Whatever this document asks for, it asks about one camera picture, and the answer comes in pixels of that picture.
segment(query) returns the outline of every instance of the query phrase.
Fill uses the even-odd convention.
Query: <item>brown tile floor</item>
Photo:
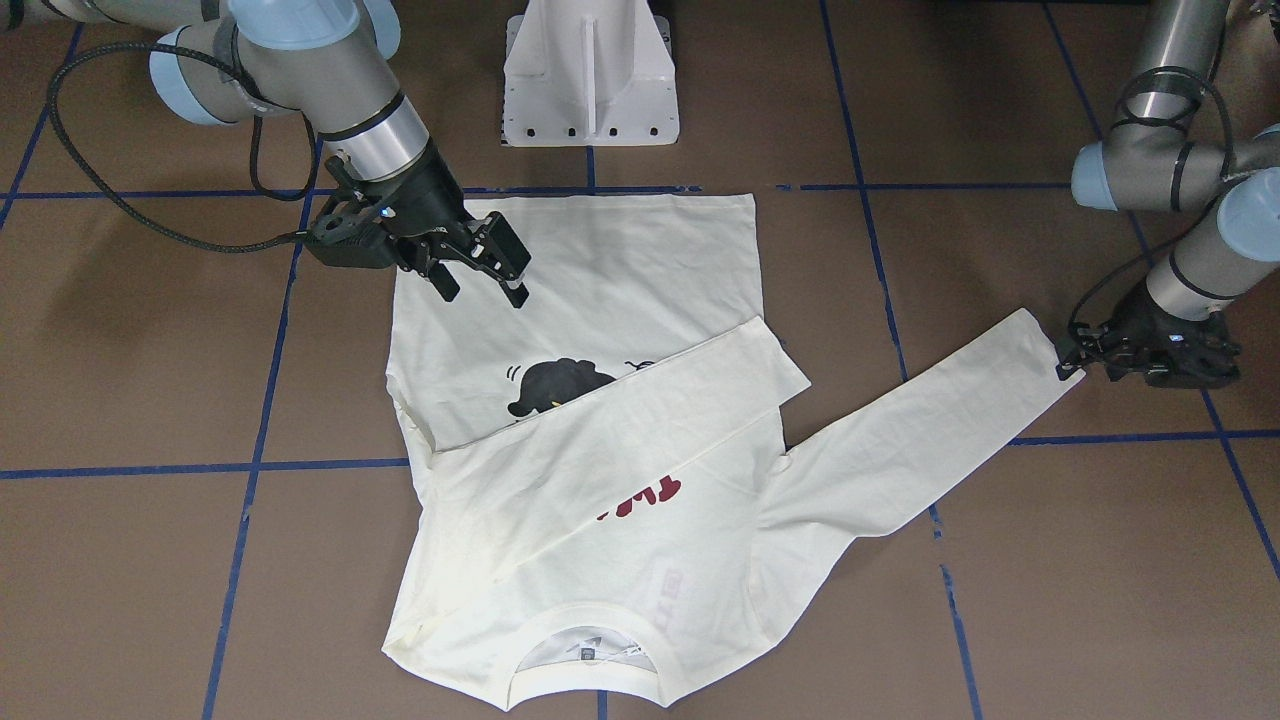
[[[681,141],[586,152],[498,145],[522,4],[399,4],[393,67],[449,163],[483,192],[754,192],[768,319],[814,380],[791,442],[1015,307],[1059,327],[1139,247],[1065,183],[1140,6],[676,3]],[[1242,136],[1280,120],[1280,51],[1243,5],[1220,76]],[[0,40],[5,717],[498,716],[378,652],[417,512],[383,389],[393,277],[302,256],[291,284],[287,249],[195,252],[86,197],[40,119],[73,35]],[[237,242],[297,224],[298,205],[228,192],[248,187],[247,128],[170,117],[141,56],[64,102],[120,190],[177,191],[146,211]],[[268,132],[264,177],[296,184],[296,120]],[[1153,245],[1188,218],[1138,222]],[[1198,393],[1093,372],[936,518],[856,543],[776,652],[669,712],[570,693],[512,716],[1275,717],[1277,293],[1280,275],[1229,311],[1247,354],[1210,395],[1225,433]]]

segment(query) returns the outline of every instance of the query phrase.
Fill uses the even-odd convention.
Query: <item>black cable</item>
[[[311,164],[307,169],[307,182],[302,186],[302,190],[296,192],[280,192],[278,190],[270,190],[264,187],[261,181],[257,178],[257,150],[262,142],[262,117],[253,115],[253,135],[248,142],[248,182],[253,183],[253,190],[259,195],[270,197],[271,200],[279,200],[280,202],[294,202],[302,200],[308,192],[316,188],[316,177],[320,173],[320,152],[316,149],[316,131],[311,127],[311,120],[306,115],[302,115],[302,122],[307,129],[307,147],[311,152]]]
[[[1226,22],[1217,32],[1217,50],[1213,51],[1213,63],[1208,67],[1208,81],[1217,82],[1217,69],[1222,67],[1222,51],[1226,50]]]
[[[111,187],[106,184],[106,181],[104,181],[102,177],[93,170],[93,168],[88,164],[88,160],[86,160],[84,156],[79,152],[79,150],[76,149],[76,143],[72,142],[70,136],[67,133],[67,128],[63,126],[61,110],[58,106],[58,95],[61,91],[63,82],[67,81],[67,77],[70,76],[73,70],[76,70],[77,68],[91,60],[96,60],[97,58],[102,58],[105,55],[111,55],[115,53],[166,53],[169,55],[189,58],[192,60],[198,60],[201,63],[205,63],[206,65],[211,65],[227,73],[233,79],[239,82],[242,86],[244,86],[244,88],[251,94],[257,92],[257,87],[253,83],[253,79],[250,78],[238,68],[234,68],[230,64],[224,63],[218,58],[214,58],[212,55],[206,55],[205,53],[200,53],[198,50],[191,50],[187,47],[165,45],[160,42],[111,42],[109,45],[93,47],[92,50],[86,50],[84,53],[77,55],[73,60],[70,60],[61,68],[58,68],[58,72],[55,72],[54,77],[49,81],[49,91],[46,95],[46,109],[49,111],[49,123],[52,126],[54,133],[58,136],[59,142],[61,142],[63,147],[67,149],[67,154],[70,155],[72,160],[79,167],[81,170],[84,172],[88,179],[91,179],[93,184],[102,191],[102,195],[105,195],[108,200],[114,202],[120,210],[124,210],[127,215],[129,215],[142,225],[165,237],[177,240],[183,245],[189,245],[191,247],[196,247],[198,250],[207,250],[210,252],[228,252],[228,254],[257,252],[260,250],[266,250],[269,247],[275,247],[278,245],[301,241],[306,236],[306,232],[297,231],[297,232],[278,234],[271,240],[266,240],[262,242],[253,242],[248,245],[218,245],[212,242],[205,242],[202,240],[196,240],[178,231],[161,225],[160,223],[140,213],[132,205],[125,202],[125,200],[120,197],[119,193],[111,190]],[[312,152],[315,152],[314,141],[311,143],[311,147]],[[312,168],[311,173],[312,176],[315,176],[316,173],[315,168]]]

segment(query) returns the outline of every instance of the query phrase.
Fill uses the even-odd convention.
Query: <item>floor tile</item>
[[[404,456],[387,395],[397,272],[298,260],[265,459]]]
[[[1094,140],[1037,4],[832,3],[831,19],[867,182],[1065,182]]]
[[[1280,438],[1233,439],[1231,451],[1275,550],[1280,542]]]
[[[1029,309],[1056,340],[1084,292],[1138,251],[1123,215],[1082,210],[1065,190],[876,192],[872,201],[913,374],[1018,307]],[[1107,319],[1140,278],[1140,269],[1123,275],[1080,319]],[[1208,429],[1198,393],[1157,391],[1137,377],[1108,383],[1094,366],[1027,434]]]
[[[259,199],[137,206],[216,242],[298,222],[297,205]],[[15,202],[0,243],[0,466],[250,460],[289,254],[182,247],[106,200]]]
[[[940,503],[986,717],[1272,717],[1276,577],[1217,442],[1009,448]]]
[[[119,26],[88,26],[81,51],[118,41],[154,42],[159,33]],[[58,63],[41,73],[52,74]],[[59,106],[72,141],[114,190],[246,190],[250,123],[191,124],[170,111],[155,88],[143,53],[105,56],[69,76]],[[310,149],[298,118],[273,118],[262,136],[261,179],[296,188],[307,178]],[[321,179],[328,179],[320,170]],[[93,191],[46,128],[36,146],[24,192]]]
[[[244,475],[0,483],[5,717],[200,717]]]
[[[595,717],[594,692],[503,714],[383,656],[419,511],[402,469],[262,474],[215,717]]]
[[[680,140],[595,151],[602,184],[854,182],[814,3],[671,3]]]
[[[901,383],[858,195],[756,195],[764,318],[813,386],[782,409],[788,443]]]
[[[392,69],[465,187],[586,184],[582,147],[502,146],[507,20],[526,5],[396,5],[404,40]]]
[[[0,106],[0,178],[6,192],[40,119],[49,77],[65,58],[74,29],[70,23],[23,27],[0,42],[0,63],[6,68],[5,102]]]
[[[855,541],[778,648],[669,711],[609,693],[609,720],[972,717],[934,544],[928,516]]]

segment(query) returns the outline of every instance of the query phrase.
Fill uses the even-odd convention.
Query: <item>red text print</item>
[[[659,502],[667,502],[672,497],[676,497],[677,492],[680,492],[680,480],[673,480],[671,475],[667,475],[666,478],[658,480],[657,491],[654,491],[653,487],[644,488],[643,491],[635,493],[632,497],[620,502],[618,507],[614,510],[614,514],[618,518],[626,518],[635,510],[636,502],[644,501],[648,502],[649,505],[658,505]],[[608,516],[609,514],[605,512],[604,515],[596,518],[596,520],[603,520]]]

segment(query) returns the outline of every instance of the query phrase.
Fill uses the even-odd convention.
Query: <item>black graphic print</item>
[[[534,410],[545,413],[613,380],[613,377],[598,372],[590,360],[561,357],[539,363],[525,370],[520,380],[520,400],[507,405],[507,411],[517,418]]]

